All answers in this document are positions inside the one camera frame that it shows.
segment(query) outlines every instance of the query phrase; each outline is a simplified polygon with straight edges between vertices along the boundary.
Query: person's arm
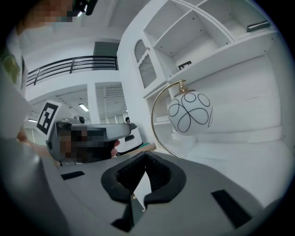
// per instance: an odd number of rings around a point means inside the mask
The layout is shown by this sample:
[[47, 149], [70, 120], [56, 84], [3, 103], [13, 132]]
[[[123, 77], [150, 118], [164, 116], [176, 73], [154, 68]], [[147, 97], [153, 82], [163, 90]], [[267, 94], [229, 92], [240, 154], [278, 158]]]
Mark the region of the person's arm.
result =
[[[39, 144], [35, 144], [33, 142], [31, 142], [30, 140], [28, 140], [28, 137], [24, 131], [24, 127], [21, 128], [20, 132], [18, 133], [18, 137], [17, 137], [18, 141], [20, 141], [22, 144], [28, 145], [31, 148], [34, 149], [34, 151], [40, 156], [40, 157], [44, 157], [44, 158], [52, 158], [53, 157], [50, 155], [47, 146], [46, 145], [39, 145]], [[56, 160], [54, 160], [54, 163], [56, 166], [60, 166], [60, 163]]]

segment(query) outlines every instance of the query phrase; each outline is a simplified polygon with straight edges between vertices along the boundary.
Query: white globe lamp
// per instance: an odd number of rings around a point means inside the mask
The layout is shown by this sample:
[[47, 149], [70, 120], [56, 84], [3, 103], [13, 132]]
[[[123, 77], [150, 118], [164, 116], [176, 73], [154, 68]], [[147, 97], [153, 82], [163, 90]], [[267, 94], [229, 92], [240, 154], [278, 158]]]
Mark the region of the white globe lamp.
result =
[[166, 89], [176, 84], [179, 85], [179, 93], [174, 96], [174, 99], [171, 101], [168, 108], [168, 118], [173, 128], [179, 134], [184, 136], [196, 136], [197, 134], [204, 133], [210, 128], [213, 122], [213, 107], [210, 99], [205, 94], [198, 93], [194, 90], [188, 90], [184, 82], [185, 79], [165, 87], [155, 99], [151, 114], [152, 129], [157, 141], [164, 149], [179, 158], [182, 157], [169, 150], [159, 139], [155, 131], [153, 113], [155, 104], [161, 94]]

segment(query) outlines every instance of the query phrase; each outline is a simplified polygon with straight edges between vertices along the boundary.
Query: railing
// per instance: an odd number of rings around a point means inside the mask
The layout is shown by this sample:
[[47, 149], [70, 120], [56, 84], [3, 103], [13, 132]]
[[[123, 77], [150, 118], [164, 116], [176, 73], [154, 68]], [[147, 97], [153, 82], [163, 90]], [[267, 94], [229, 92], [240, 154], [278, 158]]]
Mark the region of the railing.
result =
[[29, 73], [27, 86], [35, 85], [40, 80], [60, 74], [71, 74], [85, 70], [118, 70], [117, 57], [84, 56], [68, 58], [44, 65]]

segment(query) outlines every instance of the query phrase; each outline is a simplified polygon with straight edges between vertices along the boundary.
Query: ceiling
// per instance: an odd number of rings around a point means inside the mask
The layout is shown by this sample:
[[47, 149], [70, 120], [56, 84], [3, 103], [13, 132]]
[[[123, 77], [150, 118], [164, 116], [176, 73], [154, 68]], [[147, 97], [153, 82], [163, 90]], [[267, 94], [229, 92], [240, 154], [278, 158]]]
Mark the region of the ceiling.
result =
[[50, 23], [46, 27], [26, 30], [20, 37], [21, 48], [26, 55], [36, 48], [64, 40], [121, 39], [128, 25], [149, 1], [99, 0], [91, 16], [83, 14], [72, 22]]
[[[126, 112], [122, 86], [100, 86], [96, 88], [96, 93], [101, 118]], [[89, 112], [85, 112], [79, 107], [79, 104], [83, 103], [88, 108], [87, 89], [51, 96], [43, 101], [32, 104], [32, 112], [28, 115], [28, 118], [37, 120], [46, 100], [53, 100], [64, 104], [71, 111], [73, 117], [79, 115], [83, 116], [85, 120], [90, 120]], [[34, 126], [34, 123], [25, 123], [26, 128], [32, 128], [31, 126]]]

